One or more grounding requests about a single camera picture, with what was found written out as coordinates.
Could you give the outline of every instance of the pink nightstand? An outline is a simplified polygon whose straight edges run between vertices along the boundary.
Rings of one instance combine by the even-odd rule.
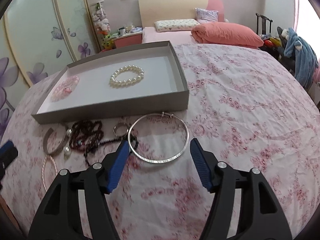
[[[116,48],[122,48],[125,46],[136,45],[142,43],[142,31],[137,33],[127,33],[121,37],[114,38]]]

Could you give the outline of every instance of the cup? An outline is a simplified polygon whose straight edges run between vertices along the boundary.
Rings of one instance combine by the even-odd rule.
[[[125,28],[124,27],[120,28],[119,33],[120,33],[120,36],[125,35]]]

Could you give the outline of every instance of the purple flower decal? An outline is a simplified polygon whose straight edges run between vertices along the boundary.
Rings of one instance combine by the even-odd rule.
[[[62,51],[60,49],[57,50],[57,58],[61,56]]]
[[[2,140],[3,134],[9,123],[9,109],[5,108],[0,111],[0,141]]]
[[[81,53],[81,58],[86,58],[91,52],[91,50],[88,48],[88,43],[86,42],[83,44],[83,46],[78,46],[78,51]]]
[[[39,63],[36,63],[35,66],[33,67],[32,73],[29,71],[27,72],[27,75],[29,76],[33,84],[37,84],[41,80],[48,77],[47,72],[42,73],[43,69],[44,69],[44,64],[39,62]]]
[[[3,57],[0,59],[0,109],[7,100],[7,93],[4,88],[12,86],[17,80],[19,70],[17,66],[7,70],[9,58]]]

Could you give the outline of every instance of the curtain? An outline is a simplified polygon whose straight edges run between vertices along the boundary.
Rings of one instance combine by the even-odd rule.
[[[293,19],[293,29],[296,32],[298,21],[299,21],[299,9],[300,9],[300,1],[299,0],[293,0],[294,1],[294,19]]]

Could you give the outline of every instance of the gray box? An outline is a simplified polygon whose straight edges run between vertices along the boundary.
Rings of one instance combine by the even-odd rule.
[[[115,67],[127,61],[140,65],[145,70],[145,78],[130,87],[111,89],[108,82],[119,68]],[[75,74],[82,76],[70,96],[50,102],[57,83]],[[160,41],[114,49],[71,63],[53,80],[31,115],[39,124],[73,122],[180,111],[188,108],[188,101],[188,85],[177,54],[169,41]]]

